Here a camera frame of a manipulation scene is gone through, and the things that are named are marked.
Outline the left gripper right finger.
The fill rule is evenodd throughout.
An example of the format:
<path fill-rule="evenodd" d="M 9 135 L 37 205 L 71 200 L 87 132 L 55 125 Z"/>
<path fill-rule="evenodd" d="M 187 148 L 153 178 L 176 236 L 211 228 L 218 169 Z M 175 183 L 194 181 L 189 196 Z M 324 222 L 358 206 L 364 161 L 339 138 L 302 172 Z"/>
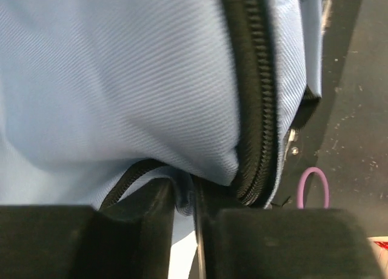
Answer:
<path fill-rule="evenodd" d="M 383 278 L 362 228 L 338 209 L 245 207 L 222 186 L 198 181 L 201 278 Z"/>

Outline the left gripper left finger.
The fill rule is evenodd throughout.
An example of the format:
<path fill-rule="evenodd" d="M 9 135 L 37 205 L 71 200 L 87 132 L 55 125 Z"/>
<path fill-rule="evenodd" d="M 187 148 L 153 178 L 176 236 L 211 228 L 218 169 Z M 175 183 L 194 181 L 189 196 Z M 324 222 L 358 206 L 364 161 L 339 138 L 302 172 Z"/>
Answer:
<path fill-rule="evenodd" d="M 174 217 L 168 179 L 103 210 L 1 207 L 2 278 L 166 278 Z"/>

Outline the blue student backpack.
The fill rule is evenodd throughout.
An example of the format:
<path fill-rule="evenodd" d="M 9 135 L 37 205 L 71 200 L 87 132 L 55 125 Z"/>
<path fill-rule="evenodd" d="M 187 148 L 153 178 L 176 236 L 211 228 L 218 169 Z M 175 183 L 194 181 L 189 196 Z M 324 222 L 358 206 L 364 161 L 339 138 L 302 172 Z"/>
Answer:
<path fill-rule="evenodd" d="M 322 96 L 323 0 L 1 0 L 1 207 L 103 210 L 155 179 L 265 210 Z"/>

